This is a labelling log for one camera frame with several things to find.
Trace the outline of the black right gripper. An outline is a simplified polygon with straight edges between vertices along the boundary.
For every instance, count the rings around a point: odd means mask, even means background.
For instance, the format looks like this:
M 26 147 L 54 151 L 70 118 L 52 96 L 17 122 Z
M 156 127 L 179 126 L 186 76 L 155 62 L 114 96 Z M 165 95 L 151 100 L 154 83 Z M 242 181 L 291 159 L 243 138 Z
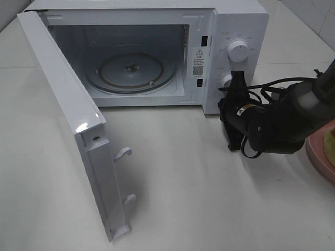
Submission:
M 231 71 L 229 87 L 218 103 L 220 120 L 224 125 L 231 152 L 244 151 L 247 136 L 264 134 L 264 106 L 259 95 L 247 89 L 244 71 Z

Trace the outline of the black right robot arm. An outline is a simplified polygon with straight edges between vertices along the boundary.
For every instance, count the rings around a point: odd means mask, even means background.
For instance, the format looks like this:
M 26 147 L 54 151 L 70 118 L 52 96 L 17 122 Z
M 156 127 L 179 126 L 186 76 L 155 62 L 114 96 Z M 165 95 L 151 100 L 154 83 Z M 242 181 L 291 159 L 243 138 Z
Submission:
M 247 86 L 243 71 L 232 71 L 218 103 L 230 151 L 293 154 L 305 139 L 334 119 L 334 64 L 315 78 L 291 77 Z

